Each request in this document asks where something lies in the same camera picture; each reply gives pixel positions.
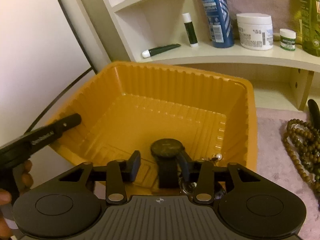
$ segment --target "watch face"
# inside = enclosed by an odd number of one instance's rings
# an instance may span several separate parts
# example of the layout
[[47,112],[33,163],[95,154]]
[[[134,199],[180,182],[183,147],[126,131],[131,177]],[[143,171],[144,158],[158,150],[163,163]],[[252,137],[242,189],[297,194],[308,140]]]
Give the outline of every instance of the watch face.
[[160,139],[151,145],[151,154],[162,158],[173,158],[183,150],[182,143],[175,139]]

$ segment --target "fingernail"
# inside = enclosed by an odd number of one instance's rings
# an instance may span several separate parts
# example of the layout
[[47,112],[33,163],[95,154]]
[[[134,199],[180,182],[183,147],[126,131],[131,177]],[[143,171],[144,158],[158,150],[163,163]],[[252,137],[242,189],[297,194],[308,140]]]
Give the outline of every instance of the fingernail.
[[10,202],[11,201],[10,193],[6,191],[0,192],[0,199],[5,202]]

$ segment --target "basket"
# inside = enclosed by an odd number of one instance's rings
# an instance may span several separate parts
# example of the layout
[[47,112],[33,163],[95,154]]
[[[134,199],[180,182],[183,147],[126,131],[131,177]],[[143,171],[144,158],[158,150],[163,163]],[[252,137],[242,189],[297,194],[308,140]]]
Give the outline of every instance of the basket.
[[106,165],[139,150],[141,166],[130,186],[139,189],[135,194],[159,192],[150,146],[161,138],[181,141],[193,160],[221,153],[219,166],[237,162],[256,169],[253,88],[241,78],[181,66],[114,62],[51,121],[73,113],[81,115],[81,124],[51,147],[74,165]]

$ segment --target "white cap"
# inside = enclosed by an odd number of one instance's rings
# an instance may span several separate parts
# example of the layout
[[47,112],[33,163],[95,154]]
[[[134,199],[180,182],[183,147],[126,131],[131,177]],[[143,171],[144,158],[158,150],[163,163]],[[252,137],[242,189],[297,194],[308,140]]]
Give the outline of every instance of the white cap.
[[192,22],[190,13],[183,13],[183,14],[182,14],[182,17],[183,17],[183,22],[184,22],[184,23],[190,23],[190,22]]
[[262,13],[238,13],[237,21],[244,24],[272,24],[271,16]]
[[149,50],[145,50],[144,52],[142,52],[142,57],[144,57],[144,58],[150,57]]
[[295,39],[296,38],[296,32],[288,29],[280,29],[280,36],[286,37],[289,39]]

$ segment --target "green bottle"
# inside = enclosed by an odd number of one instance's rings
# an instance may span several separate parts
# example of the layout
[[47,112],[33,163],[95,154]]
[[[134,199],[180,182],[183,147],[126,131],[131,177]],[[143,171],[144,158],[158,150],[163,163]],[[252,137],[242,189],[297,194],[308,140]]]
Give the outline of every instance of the green bottle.
[[320,57],[320,0],[300,0],[302,15],[302,48]]

